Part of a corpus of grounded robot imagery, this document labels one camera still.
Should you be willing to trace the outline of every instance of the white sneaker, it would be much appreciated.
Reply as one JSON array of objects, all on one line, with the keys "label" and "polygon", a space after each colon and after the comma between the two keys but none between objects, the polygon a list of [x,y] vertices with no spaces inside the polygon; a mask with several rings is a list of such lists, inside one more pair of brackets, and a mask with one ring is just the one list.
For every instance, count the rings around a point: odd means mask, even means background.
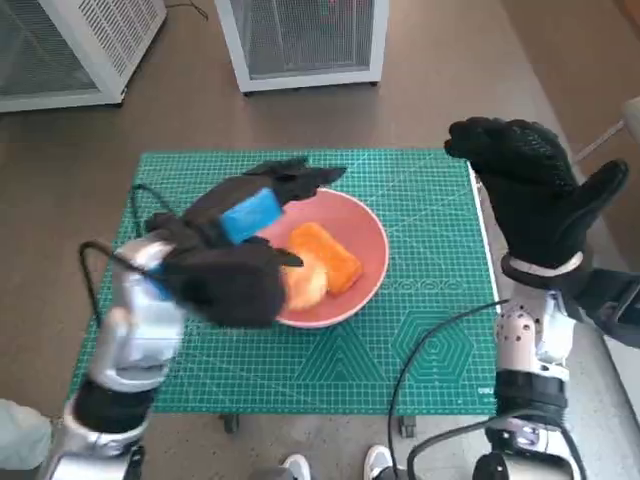
[{"label": "white sneaker", "polygon": [[307,459],[302,455],[291,455],[284,461],[282,466],[291,470],[296,480],[311,480],[311,467]]},{"label": "white sneaker", "polygon": [[385,468],[393,466],[391,452],[387,447],[375,445],[369,449],[364,460],[364,480],[374,480]]}]

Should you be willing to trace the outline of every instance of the bowl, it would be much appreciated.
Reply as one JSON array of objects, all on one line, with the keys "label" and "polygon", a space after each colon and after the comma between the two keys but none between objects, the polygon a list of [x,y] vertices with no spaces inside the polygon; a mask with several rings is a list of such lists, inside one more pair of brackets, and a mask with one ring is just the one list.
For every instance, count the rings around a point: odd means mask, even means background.
[{"label": "bowl", "polygon": [[287,247],[299,225],[316,222],[362,263],[362,275],[341,295],[327,295],[302,311],[286,308],[278,321],[296,328],[324,328],[351,317],[375,295],[389,264],[389,241],[378,217],[362,202],[344,193],[320,189],[315,197],[290,202],[276,223],[260,232],[275,247]]}]

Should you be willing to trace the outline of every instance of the cutting mat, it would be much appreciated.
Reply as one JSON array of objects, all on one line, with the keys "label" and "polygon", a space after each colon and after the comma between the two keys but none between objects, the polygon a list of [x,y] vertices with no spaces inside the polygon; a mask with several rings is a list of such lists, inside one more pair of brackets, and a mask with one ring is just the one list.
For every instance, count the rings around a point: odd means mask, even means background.
[{"label": "cutting mat", "polygon": [[[472,178],[464,162],[442,150],[149,153],[135,181],[158,189],[181,210],[225,177],[299,154],[317,166],[348,166],[333,188],[359,198],[380,218],[391,247],[380,292],[349,321],[323,330],[227,330],[189,318],[156,411],[383,414],[421,334],[495,298]],[[146,195],[140,203],[145,217],[158,209]],[[114,247],[132,237],[125,212]],[[108,270],[103,311],[111,302],[110,284]],[[400,414],[493,412],[494,315],[490,310],[463,320],[427,343],[400,396]],[[73,389],[95,335],[91,324]]]}]

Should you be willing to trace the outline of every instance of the food item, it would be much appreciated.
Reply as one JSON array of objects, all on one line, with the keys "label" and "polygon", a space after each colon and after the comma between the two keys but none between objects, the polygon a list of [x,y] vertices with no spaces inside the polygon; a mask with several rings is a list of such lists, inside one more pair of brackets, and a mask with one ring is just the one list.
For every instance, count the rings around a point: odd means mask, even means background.
[{"label": "food item", "polygon": [[289,248],[311,253],[324,264],[329,292],[334,295],[346,292],[362,274],[360,261],[315,222],[304,223],[291,232]]},{"label": "food item", "polygon": [[313,254],[294,252],[304,262],[302,267],[283,267],[287,289],[287,308],[305,310],[316,305],[327,293],[327,269]]}]

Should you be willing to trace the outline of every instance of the black cable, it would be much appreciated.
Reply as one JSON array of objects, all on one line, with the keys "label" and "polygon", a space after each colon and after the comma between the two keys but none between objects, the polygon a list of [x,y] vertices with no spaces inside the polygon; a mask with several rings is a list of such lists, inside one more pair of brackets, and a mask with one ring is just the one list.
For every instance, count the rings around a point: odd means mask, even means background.
[{"label": "black cable", "polygon": [[488,420],[484,420],[482,422],[471,423],[463,427],[453,428],[446,432],[439,433],[438,435],[434,435],[426,439],[424,442],[420,442],[418,445],[411,449],[411,452],[409,452],[409,457],[407,458],[407,474],[409,475],[409,480],[417,480],[415,471],[415,460],[418,455],[423,453],[427,448],[430,448],[440,442],[444,442],[445,440],[451,440],[452,438],[456,438],[467,433],[483,430],[493,425],[494,423],[504,422],[505,420],[508,420],[510,418],[522,415],[544,416],[551,425],[560,429],[564,441],[567,442],[569,453],[573,457],[573,460],[576,462],[576,466],[578,467],[578,471],[580,472],[580,479],[587,480],[587,469],[585,468],[582,457],[580,456],[578,446],[576,445],[575,440],[571,436],[571,433],[569,433],[567,428],[564,426],[564,424],[543,412],[529,408],[516,410],[505,415],[491,417]]},{"label": "black cable", "polygon": [[393,388],[393,394],[391,395],[391,405],[389,406],[389,414],[387,416],[387,444],[389,445],[389,451],[391,452],[391,462],[393,465],[393,473],[395,478],[398,478],[398,461],[396,459],[396,453],[393,447],[393,434],[392,434],[391,424],[393,422],[393,414],[395,413],[396,403],[398,401],[398,395],[400,393],[400,387],[402,386],[402,382],[404,381],[404,378],[407,376],[407,372],[409,371],[409,368],[413,364],[415,357],[418,355],[418,353],[420,353],[420,351],[422,350],[422,347],[424,347],[425,343],[427,343],[427,340],[429,340],[431,337],[433,337],[436,333],[438,333],[443,328],[456,323],[458,320],[474,315],[488,308],[497,307],[498,305],[504,305],[508,301],[509,301],[508,299],[498,300],[496,302],[491,302],[485,305],[481,305],[479,307],[472,308],[471,310],[467,310],[466,312],[463,312],[463,313],[458,313],[457,315],[454,315],[453,317],[450,317],[447,320],[444,320],[443,322],[433,327],[431,330],[427,331],[427,333],[425,333],[422,336],[422,338],[416,344],[416,346],[413,347],[413,350],[409,355],[409,358],[407,359],[404,366],[402,367],[402,371],[400,372],[400,376],[396,381],[396,385]]},{"label": "black cable", "polygon": [[198,14],[204,18],[205,22],[209,21],[209,14],[207,13],[207,11],[200,7],[199,5],[197,5],[193,0],[189,0],[188,2],[184,2],[184,3],[172,3],[170,5],[166,5],[166,7],[169,8],[176,8],[176,7],[191,7],[193,8],[196,12],[198,12]]},{"label": "black cable", "polygon": [[142,224],[140,222],[140,210],[138,209],[138,192],[144,191],[150,194],[160,204],[160,206],[166,211],[179,217],[178,213],[171,208],[169,202],[155,189],[144,183],[136,183],[129,190],[129,208],[131,209],[131,218],[133,220],[133,228],[136,232],[136,238],[141,237],[143,233]]},{"label": "black cable", "polygon": [[148,271],[140,268],[129,260],[124,258],[123,256],[115,253],[106,245],[97,242],[95,240],[89,240],[86,242],[82,242],[78,247],[78,257],[80,260],[80,268],[82,269],[82,276],[84,280],[84,286],[87,291],[87,295],[89,296],[89,301],[91,302],[91,309],[93,310],[93,317],[96,320],[96,324],[98,328],[102,325],[102,315],[100,313],[100,305],[98,304],[98,296],[96,294],[96,289],[93,284],[93,278],[91,277],[91,272],[89,271],[89,267],[87,265],[87,252],[89,250],[94,250],[96,252],[102,253],[108,259],[112,260],[114,263],[117,263],[121,267],[130,270],[132,272],[139,273],[140,275],[158,281],[159,278]]}]

